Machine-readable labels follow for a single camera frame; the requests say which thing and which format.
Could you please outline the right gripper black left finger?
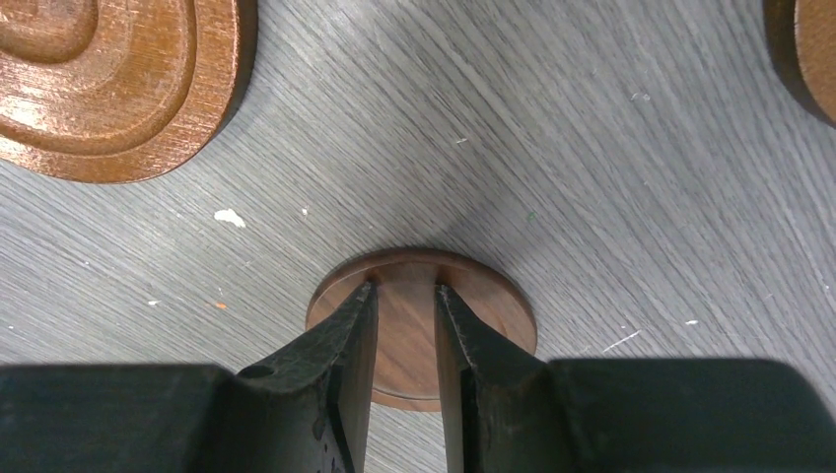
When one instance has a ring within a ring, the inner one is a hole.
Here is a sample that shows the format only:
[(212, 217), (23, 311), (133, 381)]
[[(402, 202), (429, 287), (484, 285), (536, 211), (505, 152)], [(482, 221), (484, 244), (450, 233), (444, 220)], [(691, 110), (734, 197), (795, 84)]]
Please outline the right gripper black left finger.
[(5, 472), (360, 472), (378, 335), (373, 283), (240, 372), (214, 365), (1, 371)]

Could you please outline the dark walnut wooden coaster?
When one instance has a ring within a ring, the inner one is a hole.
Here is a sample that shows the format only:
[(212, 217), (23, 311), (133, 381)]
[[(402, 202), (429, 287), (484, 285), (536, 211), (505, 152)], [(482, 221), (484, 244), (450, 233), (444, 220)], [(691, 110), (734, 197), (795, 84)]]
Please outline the dark walnut wooden coaster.
[(372, 400), (407, 411), (441, 409), (435, 349), (435, 287), (452, 287), (475, 314), (530, 354), (537, 346), (531, 306), (516, 284), (464, 255), (389, 248), (344, 262), (319, 284), (306, 327), (328, 318), (361, 284), (378, 288), (378, 345)]

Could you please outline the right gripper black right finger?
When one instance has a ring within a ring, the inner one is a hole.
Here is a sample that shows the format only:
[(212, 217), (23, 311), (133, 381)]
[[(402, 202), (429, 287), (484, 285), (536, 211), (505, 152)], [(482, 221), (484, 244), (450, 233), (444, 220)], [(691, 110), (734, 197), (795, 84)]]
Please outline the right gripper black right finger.
[(760, 359), (543, 362), (435, 292), (452, 472), (831, 472), (835, 422), (792, 367)]

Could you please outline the light brown wooden coaster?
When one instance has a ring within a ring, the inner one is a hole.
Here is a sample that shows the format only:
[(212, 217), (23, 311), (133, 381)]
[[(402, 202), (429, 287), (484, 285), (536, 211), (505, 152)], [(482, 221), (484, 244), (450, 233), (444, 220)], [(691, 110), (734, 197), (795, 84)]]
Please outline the light brown wooden coaster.
[(1, 158), (88, 183), (183, 165), (232, 120), (254, 1), (5, 1)]

